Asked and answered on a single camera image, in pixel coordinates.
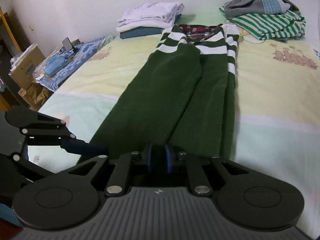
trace folded clothes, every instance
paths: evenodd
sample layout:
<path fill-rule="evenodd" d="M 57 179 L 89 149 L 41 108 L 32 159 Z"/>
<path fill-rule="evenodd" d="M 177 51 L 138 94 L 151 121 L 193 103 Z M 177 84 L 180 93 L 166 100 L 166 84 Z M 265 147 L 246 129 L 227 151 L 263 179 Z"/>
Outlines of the folded clothes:
<path fill-rule="evenodd" d="M 145 3 L 135 9 L 128 8 L 118 19 L 116 30 L 125 32 L 140 26 L 169 28 L 183 8 L 184 5 L 180 2 Z"/>
<path fill-rule="evenodd" d="M 299 11 L 289 0 L 232 0 L 224 5 L 226 18 L 237 17 L 248 13 L 276 14 L 287 10 Z"/>
<path fill-rule="evenodd" d="M 181 14 L 176 15 L 174 23 L 177 23 L 177 21 L 181 18 Z M 140 36 L 147 36 L 147 35 L 154 35 L 154 34 L 161 34 L 163 28 L 158 27 L 137 27 L 132 30 L 128 30 L 126 32 L 120 33 L 121 39 L 127 39 L 127 38 L 133 38 L 133 37 L 140 37 Z"/>
<path fill-rule="evenodd" d="M 219 10 L 225 15 L 223 6 Z M 306 27 L 306 20 L 301 13 L 291 10 L 271 15 L 249 13 L 228 20 L 245 29 L 258 40 L 296 38 L 304 35 Z"/>

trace blue plaid cloth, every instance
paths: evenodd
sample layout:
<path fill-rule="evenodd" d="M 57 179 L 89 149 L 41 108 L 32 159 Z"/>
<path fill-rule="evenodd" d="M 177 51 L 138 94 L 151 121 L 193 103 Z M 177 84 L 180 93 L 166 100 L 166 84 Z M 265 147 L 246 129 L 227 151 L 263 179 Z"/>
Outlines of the blue plaid cloth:
<path fill-rule="evenodd" d="M 285 13 L 290 4 L 285 3 L 282 0 L 262 0 L 265 14 Z"/>
<path fill-rule="evenodd" d="M 313 51 L 315 52 L 315 54 L 317 55 L 317 57 L 320 59 L 320 51 L 317 51 L 316 49 L 313 49 Z"/>
<path fill-rule="evenodd" d="M 97 52 L 99 44 L 104 39 L 105 37 L 102 37 L 84 44 L 76 45 L 79 51 L 75 55 L 73 61 L 59 70 L 53 77 L 50 78 L 47 75 L 44 75 L 37 83 L 40 83 L 42 86 L 55 92 L 73 72 Z"/>

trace brown paper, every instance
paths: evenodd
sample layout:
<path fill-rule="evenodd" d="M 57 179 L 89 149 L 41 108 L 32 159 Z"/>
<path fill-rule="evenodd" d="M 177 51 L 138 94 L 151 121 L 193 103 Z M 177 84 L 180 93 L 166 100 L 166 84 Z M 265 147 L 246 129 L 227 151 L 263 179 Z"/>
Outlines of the brown paper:
<path fill-rule="evenodd" d="M 32 83 L 28 90 L 20 89 L 19 95 L 33 108 L 39 109 L 49 97 L 49 90 Z"/>

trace red plaid cloth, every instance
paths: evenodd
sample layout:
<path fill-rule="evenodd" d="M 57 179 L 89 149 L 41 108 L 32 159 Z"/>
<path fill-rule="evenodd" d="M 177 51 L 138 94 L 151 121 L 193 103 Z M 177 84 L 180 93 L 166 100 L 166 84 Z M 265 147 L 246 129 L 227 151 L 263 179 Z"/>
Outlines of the red plaid cloth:
<path fill-rule="evenodd" d="M 213 32 L 216 26 L 204 26 L 204 25 L 187 25 L 179 24 L 182 32 L 190 39 L 203 38 L 204 40 L 213 36 Z"/>

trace gray ribbed platform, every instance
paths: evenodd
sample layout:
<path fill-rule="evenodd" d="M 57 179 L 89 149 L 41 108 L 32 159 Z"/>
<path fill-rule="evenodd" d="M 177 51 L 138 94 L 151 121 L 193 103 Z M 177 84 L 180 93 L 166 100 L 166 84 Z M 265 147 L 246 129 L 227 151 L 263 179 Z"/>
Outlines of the gray ribbed platform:
<path fill-rule="evenodd" d="M 75 228 L 42 232 L 25 228 L 14 240 L 306 240 L 292 227 L 281 232 L 254 232 L 226 220 L 209 198 L 186 188 L 132 188 L 109 198 L 91 220 Z"/>

